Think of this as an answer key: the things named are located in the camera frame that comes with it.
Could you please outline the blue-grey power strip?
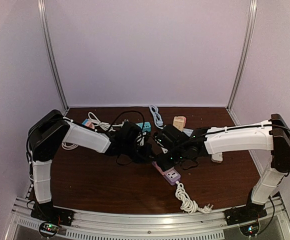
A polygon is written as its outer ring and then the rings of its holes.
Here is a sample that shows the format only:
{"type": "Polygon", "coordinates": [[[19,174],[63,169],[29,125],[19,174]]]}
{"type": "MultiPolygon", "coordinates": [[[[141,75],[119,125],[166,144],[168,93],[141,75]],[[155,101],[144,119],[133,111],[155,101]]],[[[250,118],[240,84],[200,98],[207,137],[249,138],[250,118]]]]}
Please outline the blue-grey power strip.
{"type": "Polygon", "coordinates": [[[184,132],[187,136],[189,136],[189,137],[193,137],[193,136],[196,136],[196,135],[197,135],[195,129],[184,128],[184,129],[183,129],[183,132],[184,132]]]}

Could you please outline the purple power strip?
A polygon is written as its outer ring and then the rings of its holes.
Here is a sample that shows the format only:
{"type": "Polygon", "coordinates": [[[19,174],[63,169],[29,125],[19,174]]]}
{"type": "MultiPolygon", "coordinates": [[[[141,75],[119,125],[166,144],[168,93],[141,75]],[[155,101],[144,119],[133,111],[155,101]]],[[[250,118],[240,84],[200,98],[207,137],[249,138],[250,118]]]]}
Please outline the purple power strip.
{"type": "Polygon", "coordinates": [[[164,179],[171,185],[174,186],[181,181],[181,175],[178,173],[174,167],[169,170],[163,171],[155,161],[151,163],[155,169],[164,177],[164,179]]]}

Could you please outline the teal power strip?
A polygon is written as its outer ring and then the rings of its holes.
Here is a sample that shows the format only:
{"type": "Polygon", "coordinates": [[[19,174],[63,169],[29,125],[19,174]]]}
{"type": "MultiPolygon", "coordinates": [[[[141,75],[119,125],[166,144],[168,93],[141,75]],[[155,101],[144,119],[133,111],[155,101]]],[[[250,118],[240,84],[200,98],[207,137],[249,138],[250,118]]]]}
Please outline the teal power strip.
{"type": "Polygon", "coordinates": [[[141,130],[142,130],[143,133],[145,133],[145,132],[150,133],[151,132],[152,126],[151,126],[150,122],[148,122],[148,121],[146,121],[146,122],[139,122],[136,125],[141,128],[141,130]]]}

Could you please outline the white plug adapter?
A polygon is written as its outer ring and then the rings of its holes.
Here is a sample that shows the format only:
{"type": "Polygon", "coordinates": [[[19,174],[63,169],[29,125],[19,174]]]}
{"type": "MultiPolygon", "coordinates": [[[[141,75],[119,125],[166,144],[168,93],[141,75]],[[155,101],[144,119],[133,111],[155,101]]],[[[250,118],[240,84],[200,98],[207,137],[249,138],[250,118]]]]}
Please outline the white plug adapter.
{"type": "Polygon", "coordinates": [[[223,154],[222,153],[215,153],[211,155],[211,161],[214,163],[222,163],[223,162],[223,154]]]}

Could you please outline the beige cube socket adapter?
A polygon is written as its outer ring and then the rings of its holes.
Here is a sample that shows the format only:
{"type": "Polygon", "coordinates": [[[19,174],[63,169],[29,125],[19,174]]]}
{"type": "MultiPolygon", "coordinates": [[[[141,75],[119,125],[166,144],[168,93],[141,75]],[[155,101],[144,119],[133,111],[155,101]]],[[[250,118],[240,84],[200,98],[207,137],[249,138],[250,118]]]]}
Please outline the beige cube socket adapter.
{"type": "Polygon", "coordinates": [[[186,121],[187,121],[187,118],[185,116],[175,116],[173,118],[172,125],[182,132],[186,125],[186,121]]]}

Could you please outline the pink round plug adapter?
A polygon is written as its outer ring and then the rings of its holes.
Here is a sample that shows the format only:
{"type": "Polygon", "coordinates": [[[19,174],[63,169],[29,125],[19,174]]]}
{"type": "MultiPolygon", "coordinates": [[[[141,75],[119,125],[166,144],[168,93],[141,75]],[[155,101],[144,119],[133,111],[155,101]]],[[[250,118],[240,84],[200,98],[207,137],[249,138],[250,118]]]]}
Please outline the pink round plug adapter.
{"type": "Polygon", "coordinates": [[[93,124],[93,121],[91,119],[85,119],[83,122],[82,122],[82,125],[88,127],[88,128],[91,128],[91,129],[95,129],[95,125],[93,124]]]}

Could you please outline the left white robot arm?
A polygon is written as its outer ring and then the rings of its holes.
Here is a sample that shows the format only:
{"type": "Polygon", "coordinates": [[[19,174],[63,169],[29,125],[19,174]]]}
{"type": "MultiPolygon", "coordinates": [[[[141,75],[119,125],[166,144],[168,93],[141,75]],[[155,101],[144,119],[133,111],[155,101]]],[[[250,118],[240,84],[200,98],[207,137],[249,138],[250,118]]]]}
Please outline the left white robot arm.
{"type": "Polygon", "coordinates": [[[116,131],[109,128],[96,130],[63,116],[56,109],[40,119],[28,131],[25,145],[36,202],[40,204],[36,210],[38,215],[46,222],[57,218],[56,209],[48,203],[52,202],[51,166],[63,143],[106,156],[125,155],[134,163],[151,163],[155,158],[148,142],[151,134],[143,129],[143,126],[125,120],[116,131]]]}

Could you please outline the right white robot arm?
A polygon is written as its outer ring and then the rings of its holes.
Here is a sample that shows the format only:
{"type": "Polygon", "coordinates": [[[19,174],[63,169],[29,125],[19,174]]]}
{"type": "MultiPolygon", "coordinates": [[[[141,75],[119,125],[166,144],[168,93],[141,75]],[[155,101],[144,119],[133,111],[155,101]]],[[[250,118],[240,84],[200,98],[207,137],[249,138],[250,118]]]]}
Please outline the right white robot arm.
{"type": "Polygon", "coordinates": [[[251,190],[249,204],[241,210],[244,220],[253,220],[285,174],[290,173],[290,129],[279,114],[269,120],[232,127],[201,127],[186,134],[175,126],[166,125],[154,135],[166,151],[156,160],[167,171],[185,160],[196,161],[210,156],[215,163],[223,161],[223,153],[235,151],[269,151],[271,160],[251,190]]]}

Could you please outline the aluminium front rail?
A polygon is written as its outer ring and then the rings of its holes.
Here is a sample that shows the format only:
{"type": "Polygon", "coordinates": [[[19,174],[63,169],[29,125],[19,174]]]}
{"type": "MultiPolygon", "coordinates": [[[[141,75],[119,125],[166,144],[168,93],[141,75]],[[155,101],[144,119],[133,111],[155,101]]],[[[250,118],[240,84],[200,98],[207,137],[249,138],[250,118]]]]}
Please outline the aluminium front rail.
{"type": "MultiPolygon", "coordinates": [[[[31,217],[28,199],[17,197],[3,240],[46,240],[31,217]]],[[[266,230],[246,237],[242,224],[228,225],[222,210],[210,214],[112,214],[74,210],[70,226],[62,226],[51,240],[290,240],[290,220],[280,197],[273,198],[275,214],[266,230]]]]}

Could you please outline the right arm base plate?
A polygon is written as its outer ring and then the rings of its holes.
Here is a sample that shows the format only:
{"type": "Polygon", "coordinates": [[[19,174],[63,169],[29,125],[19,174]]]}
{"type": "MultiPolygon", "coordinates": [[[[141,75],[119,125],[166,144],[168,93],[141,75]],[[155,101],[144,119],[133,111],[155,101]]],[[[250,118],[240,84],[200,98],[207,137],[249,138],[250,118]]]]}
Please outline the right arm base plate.
{"type": "Polygon", "coordinates": [[[267,216],[264,205],[232,207],[223,213],[228,226],[256,221],[267,216]]]}

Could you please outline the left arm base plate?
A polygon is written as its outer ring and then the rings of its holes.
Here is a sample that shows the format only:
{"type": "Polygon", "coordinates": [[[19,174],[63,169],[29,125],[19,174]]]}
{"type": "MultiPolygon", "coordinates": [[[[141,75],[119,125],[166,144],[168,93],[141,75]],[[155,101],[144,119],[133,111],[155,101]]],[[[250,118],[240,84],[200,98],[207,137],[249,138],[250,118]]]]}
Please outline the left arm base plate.
{"type": "Polygon", "coordinates": [[[32,218],[50,222],[55,225],[71,226],[74,217],[74,211],[55,207],[52,202],[36,203],[30,213],[32,218]]]}

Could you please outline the right aluminium corner post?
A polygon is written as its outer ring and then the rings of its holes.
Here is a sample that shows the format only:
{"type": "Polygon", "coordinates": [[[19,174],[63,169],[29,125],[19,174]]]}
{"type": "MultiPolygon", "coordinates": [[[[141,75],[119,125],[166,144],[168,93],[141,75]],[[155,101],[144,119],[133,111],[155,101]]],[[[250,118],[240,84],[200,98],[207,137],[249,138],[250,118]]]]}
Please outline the right aluminium corner post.
{"type": "Polygon", "coordinates": [[[242,77],[244,74],[249,49],[251,46],[253,33],[255,29],[256,24],[256,18],[257,18],[257,9],[258,9],[258,1],[257,0],[250,0],[249,1],[249,9],[248,9],[248,16],[247,16],[247,22],[246,22],[246,28],[245,28],[245,34],[244,34],[244,40],[242,44],[242,50],[238,62],[238,67],[234,79],[234,84],[232,87],[232,91],[229,97],[229,101],[227,104],[226,109],[230,112],[234,106],[234,102],[236,99],[236,96],[239,91],[239,86],[242,81],[242,77]]]}

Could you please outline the aluminium corner post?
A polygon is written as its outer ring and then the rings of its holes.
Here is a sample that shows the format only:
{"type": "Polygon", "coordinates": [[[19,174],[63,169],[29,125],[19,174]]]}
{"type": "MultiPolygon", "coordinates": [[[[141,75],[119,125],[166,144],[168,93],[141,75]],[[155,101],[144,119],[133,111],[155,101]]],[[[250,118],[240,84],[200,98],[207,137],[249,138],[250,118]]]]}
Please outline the aluminium corner post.
{"type": "Polygon", "coordinates": [[[232,87],[232,91],[229,97],[229,101],[227,104],[226,109],[230,112],[234,106],[234,102],[236,99],[236,96],[239,91],[239,86],[242,81],[242,77],[244,74],[249,49],[251,46],[253,33],[255,29],[256,24],[256,18],[257,18],[257,9],[258,9],[258,1],[257,0],[250,0],[249,1],[249,9],[248,9],[248,16],[247,16],[247,22],[246,22],[246,28],[245,28],[245,34],[244,34],[244,40],[242,44],[242,50],[238,62],[238,67],[234,79],[234,84],[232,87]]]}
{"type": "Polygon", "coordinates": [[[39,18],[41,22],[42,34],[43,34],[43,38],[45,42],[45,48],[47,52],[47,58],[48,58],[49,66],[51,69],[53,81],[55,83],[56,91],[60,99],[62,109],[64,111],[67,111],[69,109],[69,106],[68,106],[65,92],[63,90],[63,86],[61,83],[61,79],[60,79],[60,75],[59,75],[59,71],[58,71],[58,67],[56,63],[56,57],[53,50],[52,39],[51,39],[49,24],[48,24],[48,16],[47,16],[47,11],[46,11],[46,1],[38,0],[37,6],[38,6],[38,13],[39,13],[39,18]]]}

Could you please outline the left aluminium corner post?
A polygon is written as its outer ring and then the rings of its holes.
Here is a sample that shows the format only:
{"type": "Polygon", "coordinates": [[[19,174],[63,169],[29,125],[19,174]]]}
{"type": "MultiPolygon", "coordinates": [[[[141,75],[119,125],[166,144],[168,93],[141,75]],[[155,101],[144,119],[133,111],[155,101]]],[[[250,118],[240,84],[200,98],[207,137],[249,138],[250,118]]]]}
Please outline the left aluminium corner post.
{"type": "Polygon", "coordinates": [[[60,75],[59,75],[59,71],[58,71],[58,67],[56,63],[56,57],[53,50],[52,39],[51,39],[49,24],[48,24],[48,16],[47,16],[47,11],[46,11],[46,1],[38,0],[37,6],[38,6],[38,13],[39,13],[39,18],[41,22],[42,34],[43,34],[43,38],[45,42],[45,48],[47,52],[47,58],[48,58],[49,66],[51,69],[53,81],[55,83],[56,91],[60,99],[62,109],[64,111],[67,111],[69,109],[69,106],[68,106],[65,92],[63,90],[63,86],[61,83],[61,79],[60,79],[60,75]]]}

